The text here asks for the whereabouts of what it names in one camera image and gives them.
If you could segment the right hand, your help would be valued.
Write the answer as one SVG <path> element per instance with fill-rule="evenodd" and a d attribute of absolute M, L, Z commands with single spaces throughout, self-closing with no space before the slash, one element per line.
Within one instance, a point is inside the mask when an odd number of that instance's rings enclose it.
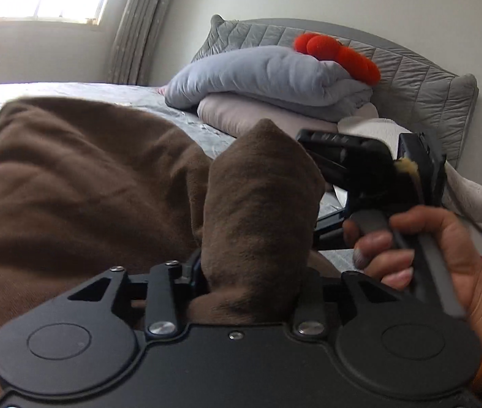
<path fill-rule="evenodd" d="M 412 281 L 436 292 L 447 309 L 462 308 L 482 345 L 482 259 L 466 227 L 444 208 L 416 206 L 369 232 L 343 224 L 357 269 L 392 288 Z"/>

